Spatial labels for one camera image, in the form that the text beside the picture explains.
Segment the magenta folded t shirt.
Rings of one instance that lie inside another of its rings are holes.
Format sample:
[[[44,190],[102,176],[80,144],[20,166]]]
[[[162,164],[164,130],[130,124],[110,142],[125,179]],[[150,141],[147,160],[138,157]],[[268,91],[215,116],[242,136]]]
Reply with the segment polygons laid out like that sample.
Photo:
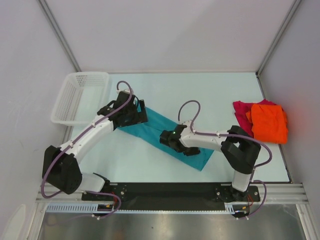
[[[242,101],[234,101],[232,103],[234,108],[234,115],[237,119],[239,126],[245,130],[251,137],[254,136],[252,132],[252,123],[248,120],[246,113],[249,112],[254,104],[258,105],[268,105],[274,106],[276,105],[272,101],[268,101],[266,99],[260,102],[242,102]]]

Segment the orange folded t shirt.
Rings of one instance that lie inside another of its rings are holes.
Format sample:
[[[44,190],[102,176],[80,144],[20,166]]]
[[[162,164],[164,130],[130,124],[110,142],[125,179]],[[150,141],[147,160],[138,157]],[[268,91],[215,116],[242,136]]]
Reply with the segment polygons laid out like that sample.
[[[255,103],[245,115],[256,140],[273,144],[288,142],[287,114],[280,105]]]

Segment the teal t shirt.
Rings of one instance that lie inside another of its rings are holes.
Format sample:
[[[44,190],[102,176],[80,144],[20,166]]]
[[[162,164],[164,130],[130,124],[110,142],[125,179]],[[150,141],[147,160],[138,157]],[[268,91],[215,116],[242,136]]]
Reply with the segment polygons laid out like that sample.
[[[120,127],[119,130],[144,140],[196,170],[203,170],[214,153],[213,150],[199,148],[198,154],[195,155],[185,155],[183,152],[177,152],[171,148],[169,142],[169,135],[175,130],[177,123],[150,108],[146,108],[146,115],[147,122]]]

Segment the aluminium frame rail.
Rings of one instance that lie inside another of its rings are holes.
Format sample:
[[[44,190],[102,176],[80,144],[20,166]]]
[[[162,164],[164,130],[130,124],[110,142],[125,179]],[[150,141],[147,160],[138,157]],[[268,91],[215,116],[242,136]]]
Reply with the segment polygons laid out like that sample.
[[[301,183],[266,183],[266,204],[307,204],[308,197]],[[77,190],[72,194],[59,193],[52,198],[43,198],[39,191],[36,203],[77,203],[83,192]]]

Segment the white plastic basket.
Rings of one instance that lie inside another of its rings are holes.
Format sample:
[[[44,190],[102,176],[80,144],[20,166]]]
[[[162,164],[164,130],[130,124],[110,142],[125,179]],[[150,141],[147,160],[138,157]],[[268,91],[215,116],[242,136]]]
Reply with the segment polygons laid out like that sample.
[[[55,101],[51,122],[72,127],[89,124],[108,99],[110,87],[110,75],[106,72],[68,74]]]

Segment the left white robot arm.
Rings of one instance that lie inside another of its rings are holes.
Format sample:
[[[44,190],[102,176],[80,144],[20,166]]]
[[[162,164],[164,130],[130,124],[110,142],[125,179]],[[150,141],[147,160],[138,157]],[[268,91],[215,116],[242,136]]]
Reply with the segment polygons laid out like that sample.
[[[49,146],[44,152],[41,194],[45,183],[61,193],[70,195],[76,191],[93,192],[100,200],[110,196],[107,179],[97,173],[83,173],[80,162],[85,155],[107,134],[117,128],[138,125],[148,121],[144,100],[128,91],[120,91],[115,100],[103,106],[93,121],[73,139],[59,147]]]

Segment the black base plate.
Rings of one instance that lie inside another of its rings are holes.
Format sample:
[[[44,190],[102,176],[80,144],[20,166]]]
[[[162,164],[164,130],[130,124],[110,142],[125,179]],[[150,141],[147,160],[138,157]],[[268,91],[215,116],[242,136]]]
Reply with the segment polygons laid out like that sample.
[[[221,211],[225,203],[261,200],[257,186],[236,193],[230,182],[114,182],[102,192],[118,196],[125,211]]]

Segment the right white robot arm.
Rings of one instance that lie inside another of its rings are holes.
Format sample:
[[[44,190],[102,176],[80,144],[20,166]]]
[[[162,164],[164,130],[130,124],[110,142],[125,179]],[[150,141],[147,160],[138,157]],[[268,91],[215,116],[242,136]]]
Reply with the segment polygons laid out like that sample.
[[[174,130],[164,130],[159,142],[185,156],[199,155],[202,149],[221,152],[234,170],[230,194],[242,201],[249,194],[250,178],[261,151],[242,128],[233,125],[226,132],[195,133],[187,124],[178,124]]]

